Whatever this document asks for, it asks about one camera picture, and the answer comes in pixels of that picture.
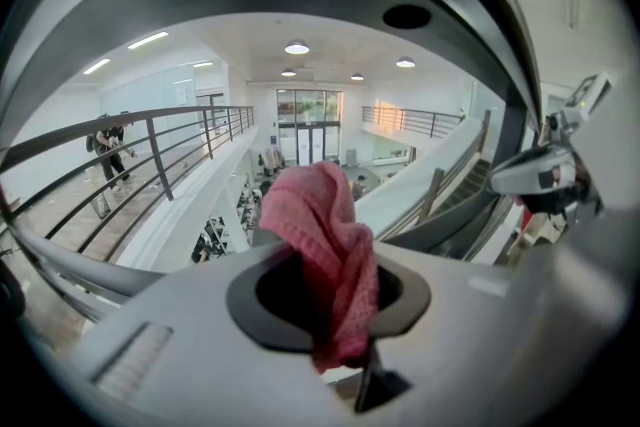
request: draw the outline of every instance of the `pink cloth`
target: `pink cloth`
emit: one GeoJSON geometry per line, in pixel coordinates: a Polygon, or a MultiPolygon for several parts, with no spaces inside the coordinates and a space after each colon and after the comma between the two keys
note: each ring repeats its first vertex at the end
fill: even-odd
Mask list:
{"type": "Polygon", "coordinates": [[[378,311],[378,270],[373,234],[355,222],[344,171],[328,162],[285,169],[262,201],[260,227],[302,254],[316,368],[361,366],[378,311]]]}

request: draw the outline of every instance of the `recessed ceiling light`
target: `recessed ceiling light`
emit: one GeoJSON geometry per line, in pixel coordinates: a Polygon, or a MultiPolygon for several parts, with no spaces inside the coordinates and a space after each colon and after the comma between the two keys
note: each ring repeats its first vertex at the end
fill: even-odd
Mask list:
{"type": "Polygon", "coordinates": [[[150,43],[151,41],[164,38],[165,36],[168,36],[168,35],[169,35],[168,32],[159,32],[158,34],[154,34],[153,36],[149,36],[148,38],[144,38],[144,39],[141,39],[140,41],[136,41],[133,45],[129,45],[127,48],[129,50],[133,50],[134,48],[141,47],[146,43],[150,43]]]}
{"type": "Polygon", "coordinates": [[[284,47],[284,51],[287,54],[306,54],[309,51],[309,46],[301,39],[294,39],[286,47],[284,47]]]}
{"type": "Polygon", "coordinates": [[[108,62],[111,62],[111,59],[103,59],[102,61],[98,61],[96,64],[94,64],[91,68],[87,68],[84,72],[85,75],[89,75],[90,73],[93,73],[94,71],[96,71],[98,68],[100,68],[101,66],[104,66],[105,64],[107,64],[108,62]]]}
{"type": "Polygon", "coordinates": [[[413,62],[411,57],[401,57],[396,63],[396,66],[399,66],[400,68],[414,68],[415,65],[416,63],[413,62]]]}

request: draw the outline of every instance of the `tiled floor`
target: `tiled floor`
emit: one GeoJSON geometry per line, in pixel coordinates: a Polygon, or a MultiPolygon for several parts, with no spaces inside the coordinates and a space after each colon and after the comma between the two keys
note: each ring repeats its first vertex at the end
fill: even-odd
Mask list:
{"type": "MultiPolygon", "coordinates": [[[[185,167],[191,166],[205,155],[205,148],[206,146],[187,157],[184,161],[185,164],[177,164],[167,171],[169,183],[175,180],[184,171],[185,167]]],[[[163,164],[167,166],[175,162],[192,149],[194,149],[194,146],[190,148],[184,146],[168,151],[162,156],[163,164]]],[[[147,155],[140,155],[139,159],[146,157],[147,155]]],[[[123,155],[123,163],[126,168],[130,168],[138,162],[140,162],[140,160],[123,155]]],[[[154,161],[151,160],[136,169],[133,176],[122,184],[119,192],[107,190],[104,193],[110,208],[113,209],[133,191],[144,186],[144,189],[105,225],[100,234],[84,251],[86,256],[103,260],[113,243],[122,235],[131,222],[143,211],[150,201],[162,193],[163,189],[159,184],[159,180],[151,180],[156,174],[157,170],[154,161]]],[[[102,173],[102,167],[97,166],[88,169],[34,205],[34,207],[23,214],[21,218],[23,218],[29,228],[39,235],[44,236],[67,212],[91,192],[102,186],[104,182],[105,178],[102,173]]],[[[144,224],[144,221],[153,213],[154,209],[163,199],[164,198],[161,198],[156,202],[127,236],[111,259],[112,263],[117,261],[121,251],[126,247],[128,240],[135,235],[137,229],[144,224]]],[[[75,251],[85,237],[98,226],[100,222],[91,205],[87,205],[51,240],[60,246],[75,251]]],[[[0,237],[0,245],[3,249],[12,249],[14,251],[13,254],[3,257],[3,261],[16,276],[25,292],[27,299],[25,318],[30,326],[29,330],[31,334],[41,339],[54,351],[64,353],[82,335],[83,330],[87,328],[87,320],[68,306],[40,277],[8,232],[5,232],[2,237],[0,237]]]]}

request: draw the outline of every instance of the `person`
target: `person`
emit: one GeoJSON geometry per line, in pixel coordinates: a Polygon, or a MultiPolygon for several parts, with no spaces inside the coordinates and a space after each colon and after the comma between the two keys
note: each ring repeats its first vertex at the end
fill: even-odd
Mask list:
{"type": "MultiPolygon", "coordinates": [[[[122,111],[120,114],[127,114],[127,113],[128,111],[122,111]]],[[[128,125],[120,125],[113,128],[99,130],[95,136],[96,153],[98,155],[102,155],[108,152],[109,150],[112,150],[113,148],[119,146],[124,140],[125,126],[128,126],[128,125]]],[[[135,151],[128,150],[128,149],[125,149],[125,151],[132,157],[135,157],[135,151]]],[[[100,164],[102,164],[102,171],[104,172],[104,177],[107,180],[107,182],[115,176],[113,174],[113,169],[115,169],[118,174],[124,173],[125,171],[124,164],[122,163],[122,158],[120,157],[120,154],[117,152],[111,155],[107,159],[102,159],[100,161],[100,164]]],[[[122,181],[126,182],[130,177],[131,175],[129,173],[126,173],[125,175],[122,176],[122,181]]],[[[120,190],[120,187],[117,184],[111,184],[110,187],[111,187],[111,190],[114,192],[118,192],[120,190]]]]}
{"type": "Polygon", "coordinates": [[[358,201],[362,196],[364,196],[364,182],[366,181],[366,177],[363,175],[358,175],[357,181],[353,182],[353,186],[351,187],[351,193],[353,194],[353,201],[358,201]]]}

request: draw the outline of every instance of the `metal railing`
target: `metal railing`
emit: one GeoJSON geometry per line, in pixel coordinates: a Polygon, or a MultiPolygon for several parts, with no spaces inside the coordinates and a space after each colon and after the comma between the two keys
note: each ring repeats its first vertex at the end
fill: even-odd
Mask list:
{"type": "Polygon", "coordinates": [[[447,189],[449,185],[451,185],[451,182],[453,182],[453,180],[458,176],[460,171],[462,171],[469,164],[473,155],[475,155],[476,153],[482,153],[487,137],[487,130],[489,129],[490,119],[491,111],[486,111],[484,119],[482,121],[482,129],[480,130],[480,133],[471,142],[471,144],[467,147],[467,149],[456,161],[456,163],[447,172],[445,172],[441,168],[437,168],[433,173],[431,185],[429,186],[427,192],[418,197],[414,205],[409,210],[407,210],[407,212],[400,219],[398,219],[392,227],[380,234],[380,236],[378,237],[379,240],[385,240],[393,237],[401,233],[407,227],[418,225],[429,218],[436,198],[440,194],[442,194],[442,192],[447,189]]]}
{"type": "Polygon", "coordinates": [[[408,130],[428,135],[430,138],[445,138],[462,117],[439,112],[396,109],[394,107],[363,107],[362,121],[375,123],[384,128],[408,130]]]}
{"type": "Polygon", "coordinates": [[[156,167],[156,174],[148,178],[145,183],[136,188],[131,194],[129,194],[126,198],[124,198],[118,205],[116,205],[111,212],[101,220],[101,222],[96,226],[82,241],[82,243],[76,248],[78,253],[82,253],[87,246],[96,238],[96,236],[105,228],[105,226],[116,216],[118,213],[129,203],[131,202],[138,194],[140,194],[149,183],[153,183],[156,180],[160,180],[162,184],[162,192],[158,193],[154,198],[152,198],[151,202],[146,205],[146,207],[140,212],[137,217],[133,219],[133,221],[129,224],[129,226],[124,230],[124,232],[120,235],[117,241],[111,246],[108,253],[105,255],[105,261],[109,261],[117,248],[122,244],[125,238],[129,235],[129,233],[135,228],[135,226],[140,222],[141,219],[149,212],[149,210],[160,200],[163,196],[171,201],[173,200],[173,192],[172,188],[183,179],[191,170],[193,170],[196,166],[200,164],[200,162],[206,158],[213,158],[213,147],[212,143],[215,143],[216,148],[226,143],[227,141],[233,141],[233,138],[242,134],[246,129],[254,124],[253,117],[253,107],[233,107],[233,106],[219,106],[219,107],[210,107],[210,106],[202,106],[202,107],[177,107],[170,109],[156,109],[150,111],[141,111],[141,112],[133,112],[127,114],[120,114],[117,116],[110,116],[106,118],[99,118],[92,121],[87,121],[84,123],[78,123],[76,125],[71,125],[68,127],[61,128],[59,130],[55,130],[53,132],[49,132],[43,134],[41,136],[35,137],[23,143],[12,146],[8,149],[6,158],[2,162],[0,166],[0,173],[4,173],[9,169],[17,166],[18,164],[36,156],[40,153],[43,153],[46,150],[59,146],[61,144],[67,143],[74,139],[86,137],[87,135],[94,135],[100,130],[104,130],[105,127],[113,127],[113,126],[122,126],[128,125],[133,122],[144,121],[146,123],[147,128],[147,136],[132,141],[130,143],[124,144],[122,146],[118,146],[114,149],[111,149],[101,155],[97,155],[96,158],[89,160],[88,162],[76,167],[75,169],[69,171],[65,175],[61,176],[54,182],[50,183],[43,189],[36,192],[33,196],[31,196],[28,200],[18,206],[15,210],[11,212],[11,216],[13,218],[20,216],[46,196],[51,194],[53,191],[69,182],[74,177],[78,176],[80,173],[85,171],[86,169],[100,164],[103,159],[108,159],[112,155],[117,154],[120,151],[130,149],[135,147],[136,145],[140,145],[142,143],[147,143],[151,147],[151,155],[140,159],[138,163],[126,169],[122,173],[114,176],[112,179],[108,180],[104,185],[98,187],[91,194],[82,199],[78,204],[71,207],[68,213],[60,219],[53,228],[51,228],[47,234],[45,235],[46,239],[51,239],[56,233],[58,233],[71,219],[73,219],[84,207],[89,205],[92,200],[96,199],[100,194],[102,194],[106,189],[114,186],[116,182],[121,180],[126,175],[140,168],[141,166],[153,161],[156,167]],[[167,116],[175,116],[180,114],[188,114],[188,113],[198,113],[202,116],[202,119],[190,123],[186,123],[177,127],[170,128],[168,130],[163,130],[160,132],[155,131],[154,119],[167,117],[167,116]],[[188,127],[199,126],[200,130],[197,133],[190,135],[189,137],[171,144],[166,148],[160,149],[158,146],[158,138],[170,134],[172,132],[176,132],[178,130],[182,130],[188,127]],[[202,138],[204,136],[205,141],[201,144],[195,144],[193,148],[189,148],[189,151],[182,155],[180,158],[174,160],[168,165],[164,165],[162,162],[162,155],[167,152],[178,148],[179,146],[188,143],[196,138],[202,138]],[[198,158],[194,163],[189,166],[186,166],[182,172],[178,174],[176,178],[174,178],[171,182],[169,182],[167,178],[167,171],[174,168],[176,165],[183,162],[186,158],[190,157],[198,150],[207,147],[207,150],[204,154],[198,158]]]}

